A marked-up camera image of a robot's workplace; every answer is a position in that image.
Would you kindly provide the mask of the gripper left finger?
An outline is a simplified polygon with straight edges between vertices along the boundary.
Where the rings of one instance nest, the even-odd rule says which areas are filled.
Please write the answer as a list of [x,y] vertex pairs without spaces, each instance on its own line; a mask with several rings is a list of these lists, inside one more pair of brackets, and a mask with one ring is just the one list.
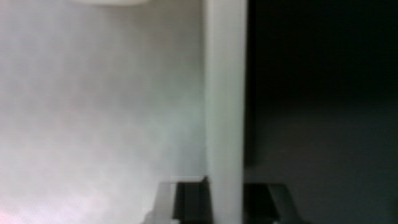
[[182,177],[157,184],[152,208],[140,224],[209,224],[207,177]]

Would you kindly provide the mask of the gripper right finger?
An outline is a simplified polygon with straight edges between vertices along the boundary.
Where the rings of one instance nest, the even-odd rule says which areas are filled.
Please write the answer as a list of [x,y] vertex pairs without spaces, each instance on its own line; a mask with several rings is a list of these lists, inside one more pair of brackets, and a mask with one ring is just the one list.
[[291,193],[284,184],[244,184],[243,224],[308,224],[300,217]]

